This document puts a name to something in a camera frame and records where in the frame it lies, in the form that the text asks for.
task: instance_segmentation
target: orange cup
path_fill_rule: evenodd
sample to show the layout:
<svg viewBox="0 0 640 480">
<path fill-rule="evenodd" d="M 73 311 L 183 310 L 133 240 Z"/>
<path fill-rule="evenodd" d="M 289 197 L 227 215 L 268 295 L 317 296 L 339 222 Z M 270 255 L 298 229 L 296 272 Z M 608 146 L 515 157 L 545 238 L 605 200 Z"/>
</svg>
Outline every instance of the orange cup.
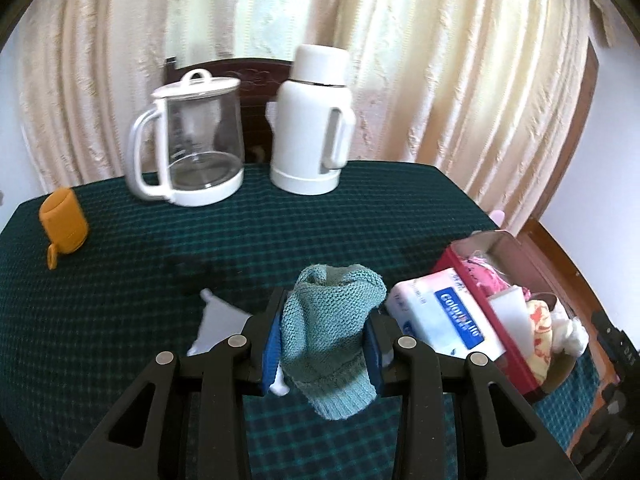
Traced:
<svg viewBox="0 0 640 480">
<path fill-rule="evenodd" d="M 47 196 L 40 206 L 40 222 L 51 245 L 47 248 L 47 267 L 58 266 L 58 253 L 77 251 L 89 234 L 89 224 L 84 218 L 73 190 L 60 187 Z"/>
</svg>

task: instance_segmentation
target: kettle handle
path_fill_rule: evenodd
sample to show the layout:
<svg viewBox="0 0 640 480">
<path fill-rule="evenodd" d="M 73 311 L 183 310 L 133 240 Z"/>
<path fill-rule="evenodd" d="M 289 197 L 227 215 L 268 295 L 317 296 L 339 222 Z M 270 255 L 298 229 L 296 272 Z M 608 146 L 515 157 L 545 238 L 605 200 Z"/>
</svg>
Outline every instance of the kettle handle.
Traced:
<svg viewBox="0 0 640 480">
<path fill-rule="evenodd" d="M 333 132 L 333 142 L 329 153 L 322 158 L 322 165 L 328 170 L 340 170 L 347 165 L 351 139 L 356 126 L 356 115 L 349 107 L 334 107 L 331 112 L 340 113 Z"/>
<path fill-rule="evenodd" d="M 158 169 L 158 177 L 160 180 L 160 186 L 150 186 L 142 178 L 142 163 L 140 159 L 140 149 L 142 147 L 142 131 L 149 121 L 155 120 L 162 116 L 162 112 L 157 106 L 152 106 L 140 115 L 131 127 L 129 133 L 129 145 L 125 160 L 125 181 L 132 192 L 138 198 L 142 200 L 168 200 L 170 194 L 168 193 L 168 187 L 163 180 L 166 180 L 166 176 Z M 166 139 L 166 136 L 159 135 L 157 139 Z M 156 150 L 164 150 L 166 152 L 166 146 L 156 146 Z"/>
</svg>

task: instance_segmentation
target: wooden chair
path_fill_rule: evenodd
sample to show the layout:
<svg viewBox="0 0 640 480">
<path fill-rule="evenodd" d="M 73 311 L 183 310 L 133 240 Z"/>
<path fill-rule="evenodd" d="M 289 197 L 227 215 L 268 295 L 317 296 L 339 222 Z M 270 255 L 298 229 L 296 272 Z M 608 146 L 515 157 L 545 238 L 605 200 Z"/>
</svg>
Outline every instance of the wooden chair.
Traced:
<svg viewBox="0 0 640 480">
<path fill-rule="evenodd" d="M 274 100 L 282 83 L 289 78 L 290 61 L 253 57 L 220 59 L 197 65 L 176 67 L 175 57 L 164 64 L 164 84 L 180 81 L 189 70 L 204 68 L 212 76 L 237 77 L 240 83 L 240 117 L 247 162 L 269 162 L 273 132 L 264 116 L 267 102 Z"/>
</svg>

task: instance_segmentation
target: cup handle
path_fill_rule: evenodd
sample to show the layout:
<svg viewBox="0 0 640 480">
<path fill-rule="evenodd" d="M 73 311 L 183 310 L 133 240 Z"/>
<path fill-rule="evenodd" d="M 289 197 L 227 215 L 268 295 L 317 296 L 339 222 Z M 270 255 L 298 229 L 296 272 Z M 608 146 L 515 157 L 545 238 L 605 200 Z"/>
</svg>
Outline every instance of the cup handle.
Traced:
<svg viewBox="0 0 640 480">
<path fill-rule="evenodd" d="M 344 168 L 347 165 L 351 139 L 356 126 L 356 115 L 348 107 L 335 107 L 333 110 L 337 110 L 340 113 L 340 118 L 335 126 L 331 149 L 323 157 L 322 164 L 328 170 L 340 170 L 340 168 Z"/>
<path fill-rule="evenodd" d="M 55 244 L 47 247 L 47 267 L 49 270 L 53 270 L 58 266 L 58 248 Z"/>
<path fill-rule="evenodd" d="M 130 192 L 142 200 L 168 200 L 170 198 L 166 186 L 162 184 L 162 178 L 160 179 L 160 186 L 150 186 L 142 178 L 142 162 L 140 159 L 142 131 L 149 121 L 161 116 L 161 111 L 155 105 L 152 106 L 136 119 L 129 134 L 129 145 L 125 159 L 125 180 Z"/>
</svg>

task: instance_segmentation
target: white package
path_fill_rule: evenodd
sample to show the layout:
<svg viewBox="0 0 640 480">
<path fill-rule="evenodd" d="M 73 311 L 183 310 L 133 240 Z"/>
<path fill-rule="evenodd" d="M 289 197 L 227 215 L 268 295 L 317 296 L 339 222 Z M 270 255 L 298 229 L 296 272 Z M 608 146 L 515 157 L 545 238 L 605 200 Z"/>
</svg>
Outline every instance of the white package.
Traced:
<svg viewBox="0 0 640 480">
<path fill-rule="evenodd" d="M 439 354 L 465 358 L 482 352 L 495 361 L 505 352 L 454 269 L 398 283 L 385 304 L 404 334 L 424 341 Z"/>
</svg>

